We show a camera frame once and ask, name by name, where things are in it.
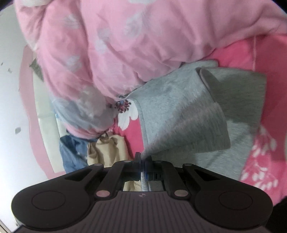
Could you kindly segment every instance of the hot pink bed sheet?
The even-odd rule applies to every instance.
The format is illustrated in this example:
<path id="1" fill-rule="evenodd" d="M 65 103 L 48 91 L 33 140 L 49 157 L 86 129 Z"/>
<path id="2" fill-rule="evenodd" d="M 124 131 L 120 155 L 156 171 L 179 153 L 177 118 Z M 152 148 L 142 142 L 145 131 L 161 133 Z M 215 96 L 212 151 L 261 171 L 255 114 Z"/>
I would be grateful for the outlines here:
<path id="1" fill-rule="evenodd" d="M 216 49 L 205 59 L 267 76 L 261 125 L 240 180 L 265 191 L 275 205 L 287 195 L 287 36 L 255 36 Z M 131 155 L 144 150 L 136 108 L 121 117 L 114 132 L 125 137 Z"/>

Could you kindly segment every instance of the pink bedding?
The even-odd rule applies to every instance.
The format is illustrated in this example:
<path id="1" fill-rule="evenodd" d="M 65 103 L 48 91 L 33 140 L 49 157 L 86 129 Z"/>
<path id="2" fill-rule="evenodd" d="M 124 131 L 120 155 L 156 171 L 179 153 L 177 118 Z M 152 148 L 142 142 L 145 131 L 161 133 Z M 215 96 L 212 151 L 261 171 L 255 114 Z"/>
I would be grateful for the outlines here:
<path id="1" fill-rule="evenodd" d="M 67 129 L 94 138 L 110 108 L 153 78 L 253 35 L 287 32 L 271 0 L 15 0 L 53 107 Z"/>
<path id="2" fill-rule="evenodd" d="M 240 180 L 264 190 L 275 205 L 287 196 L 287 36 L 255 36 L 216 49 L 205 59 L 267 76 L 261 126 Z M 119 114 L 114 130 L 126 138 L 134 155 L 144 146 L 137 109 L 132 106 Z"/>

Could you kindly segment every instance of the pink comforter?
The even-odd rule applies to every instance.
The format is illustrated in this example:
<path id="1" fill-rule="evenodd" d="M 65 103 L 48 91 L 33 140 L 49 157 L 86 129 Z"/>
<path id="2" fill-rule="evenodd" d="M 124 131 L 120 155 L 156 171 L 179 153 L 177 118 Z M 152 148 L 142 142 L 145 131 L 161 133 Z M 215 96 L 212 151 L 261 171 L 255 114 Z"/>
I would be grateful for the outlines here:
<path id="1" fill-rule="evenodd" d="M 110 103 L 145 82 L 253 35 L 287 33 L 271 0 L 15 0 L 53 107 L 67 129 L 97 137 Z"/>

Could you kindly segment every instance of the white surface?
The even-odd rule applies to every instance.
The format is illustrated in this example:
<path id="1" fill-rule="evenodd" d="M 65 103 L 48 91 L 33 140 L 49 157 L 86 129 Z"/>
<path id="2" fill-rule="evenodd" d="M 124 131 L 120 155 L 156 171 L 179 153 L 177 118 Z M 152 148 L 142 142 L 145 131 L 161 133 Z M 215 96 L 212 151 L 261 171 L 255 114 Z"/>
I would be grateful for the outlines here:
<path id="1" fill-rule="evenodd" d="M 55 173 L 63 172 L 63 160 L 59 150 L 60 130 L 63 127 L 52 109 L 45 84 L 33 72 L 34 96 L 36 111 L 43 142 Z"/>
<path id="2" fill-rule="evenodd" d="M 0 219 L 13 231 L 16 225 L 10 207 L 12 198 L 21 189 L 45 181 L 47 177 L 33 155 L 28 118 L 18 92 L 26 42 L 14 7 L 8 7 L 0 15 Z M 17 127 L 21 127 L 21 132 L 16 135 Z"/>

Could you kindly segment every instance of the gray fabric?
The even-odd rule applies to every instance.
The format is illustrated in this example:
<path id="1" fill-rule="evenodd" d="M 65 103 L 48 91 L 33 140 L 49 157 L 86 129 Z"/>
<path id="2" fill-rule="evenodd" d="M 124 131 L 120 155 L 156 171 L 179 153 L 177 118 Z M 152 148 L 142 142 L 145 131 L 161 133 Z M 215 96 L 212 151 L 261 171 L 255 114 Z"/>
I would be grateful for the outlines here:
<path id="1" fill-rule="evenodd" d="M 152 154 L 154 160 L 170 161 L 175 166 L 193 163 L 238 179 L 260 122 L 266 79 L 261 74 L 238 69 L 195 69 L 207 67 L 204 63 L 186 64 L 130 94 L 139 111 L 143 154 Z M 216 127 L 222 127 L 220 119 L 224 119 L 220 110 L 226 118 L 230 149 L 224 143 L 224 127 Z M 215 135 L 222 136 L 217 148 Z M 195 143 L 196 137 L 203 144 Z M 149 188 L 155 190 L 158 186 L 149 184 Z"/>
<path id="2" fill-rule="evenodd" d="M 36 58 L 34 59 L 34 61 L 32 62 L 32 64 L 31 64 L 29 67 L 32 68 L 32 70 L 33 70 L 33 71 L 35 72 L 35 74 L 39 77 L 39 79 L 41 79 L 42 81 L 44 81 L 41 67 L 40 67 L 39 64 L 37 63 L 37 59 L 36 59 Z"/>

